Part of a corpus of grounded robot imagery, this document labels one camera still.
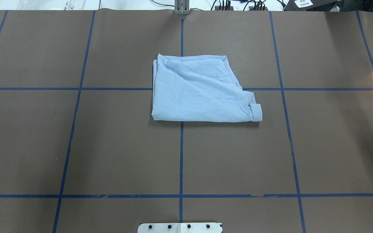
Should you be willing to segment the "brown paper table cover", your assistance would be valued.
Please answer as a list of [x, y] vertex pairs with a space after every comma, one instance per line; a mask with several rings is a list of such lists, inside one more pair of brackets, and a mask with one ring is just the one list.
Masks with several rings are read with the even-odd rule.
[[[226, 55], [263, 121], [154, 121], [153, 61]], [[373, 12], [0, 10], [0, 232], [373, 233]]]

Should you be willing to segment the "aluminium frame post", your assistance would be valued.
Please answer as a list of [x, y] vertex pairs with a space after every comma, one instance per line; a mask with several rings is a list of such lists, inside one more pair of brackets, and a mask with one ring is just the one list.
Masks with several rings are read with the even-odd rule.
[[190, 7], [189, 0], [175, 0], [174, 1], [174, 14], [175, 15], [189, 15]]

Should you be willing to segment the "black box with label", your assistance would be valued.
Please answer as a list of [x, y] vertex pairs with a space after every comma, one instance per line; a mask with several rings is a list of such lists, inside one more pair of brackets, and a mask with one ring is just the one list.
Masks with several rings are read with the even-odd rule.
[[323, 8], [323, 6], [329, 6], [332, 9], [339, 2], [340, 0], [289, 0], [284, 11], [306, 11], [317, 7]]

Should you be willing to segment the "light blue button-up shirt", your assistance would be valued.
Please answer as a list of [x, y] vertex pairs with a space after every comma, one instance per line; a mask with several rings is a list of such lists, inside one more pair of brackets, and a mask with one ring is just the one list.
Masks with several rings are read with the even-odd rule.
[[155, 121], [259, 122], [262, 107], [244, 91], [227, 56], [167, 56], [153, 62]]

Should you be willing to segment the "small black electronics box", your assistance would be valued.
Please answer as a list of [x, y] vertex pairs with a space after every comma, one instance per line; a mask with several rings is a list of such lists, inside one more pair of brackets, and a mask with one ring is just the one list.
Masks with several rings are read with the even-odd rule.
[[231, 6], [231, 0], [215, 0], [211, 10], [231, 11], [233, 10], [233, 7]]

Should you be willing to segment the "clear plastic bag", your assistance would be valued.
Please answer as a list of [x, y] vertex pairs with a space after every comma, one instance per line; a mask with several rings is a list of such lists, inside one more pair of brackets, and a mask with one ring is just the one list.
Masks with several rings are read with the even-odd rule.
[[49, 10], [83, 10], [87, 0], [47, 0], [43, 9]]

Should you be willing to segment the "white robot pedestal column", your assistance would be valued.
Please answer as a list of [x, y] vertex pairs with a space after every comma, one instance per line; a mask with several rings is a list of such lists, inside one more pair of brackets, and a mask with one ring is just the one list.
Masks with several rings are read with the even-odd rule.
[[222, 233], [222, 223], [144, 223], [140, 224], [138, 233]]

